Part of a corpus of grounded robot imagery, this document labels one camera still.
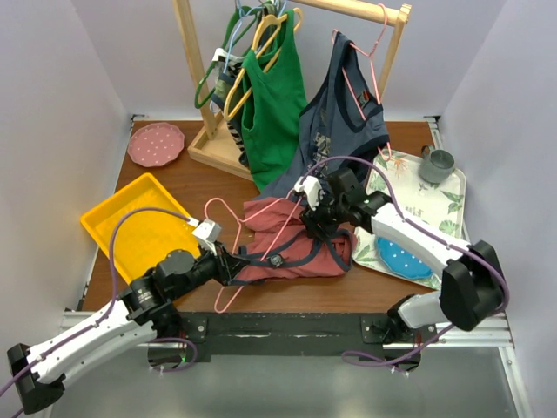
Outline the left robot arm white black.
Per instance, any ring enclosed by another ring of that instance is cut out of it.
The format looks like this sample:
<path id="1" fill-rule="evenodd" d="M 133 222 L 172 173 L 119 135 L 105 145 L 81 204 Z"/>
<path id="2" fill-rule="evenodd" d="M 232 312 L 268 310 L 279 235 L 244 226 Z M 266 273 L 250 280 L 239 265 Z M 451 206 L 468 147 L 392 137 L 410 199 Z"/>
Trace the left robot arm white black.
<path id="1" fill-rule="evenodd" d="M 46 409 L 82 374 L 138 344 L 185 344 L 175 300 L 210 280 L 227 286 L 248 264 L 222 246 L 198 258 L 174 250 L 74 327 L 35 346 L 11 347 L 9 384 L 17 390 L 21 413 Z"/>

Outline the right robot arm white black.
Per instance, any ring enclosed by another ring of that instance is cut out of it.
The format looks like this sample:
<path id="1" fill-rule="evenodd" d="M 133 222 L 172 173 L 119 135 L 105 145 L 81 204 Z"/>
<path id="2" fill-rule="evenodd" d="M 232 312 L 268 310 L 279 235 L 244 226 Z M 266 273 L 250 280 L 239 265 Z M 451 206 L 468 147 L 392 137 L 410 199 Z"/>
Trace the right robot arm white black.
<path id="1" fill-rule="evenodd" d="M 326 181 L 323 188 L 306 174 L 294 186 L 307 202 L 300 218 L 311 235 L 326 240 L 340 224 L 349 223 L 399 246 L 395 259 L 420 261 L 441 279 L 440 290 L 406 296 L 384 314 L 376 331 L 385 343 L 409 341 L 419 328 L 439 322 L 472 331 L 505 309 L 508 288 L 491 245 L 434 230 L 402 210 L 393 192 L 366 192 L 348 168 Z"/>

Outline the red tank top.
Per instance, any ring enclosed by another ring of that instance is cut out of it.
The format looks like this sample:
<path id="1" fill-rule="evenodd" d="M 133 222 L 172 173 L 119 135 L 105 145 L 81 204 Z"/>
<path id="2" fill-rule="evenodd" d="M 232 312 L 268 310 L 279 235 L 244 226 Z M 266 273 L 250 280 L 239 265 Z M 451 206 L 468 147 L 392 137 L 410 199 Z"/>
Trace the red tank top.
<path id="1" fill-rule="evenodd" d="M 327 241 L 308 235 L 299 219 L 302 206 L 273 197 L 244 203 L 245 226 L 254 232 L 253 241 L 238 249 L 249 260 L 234 279 L 238 285 L 261 280 L 298 277 L 335 277 L 350 271 L 353 233 L 339 229 Z"/>

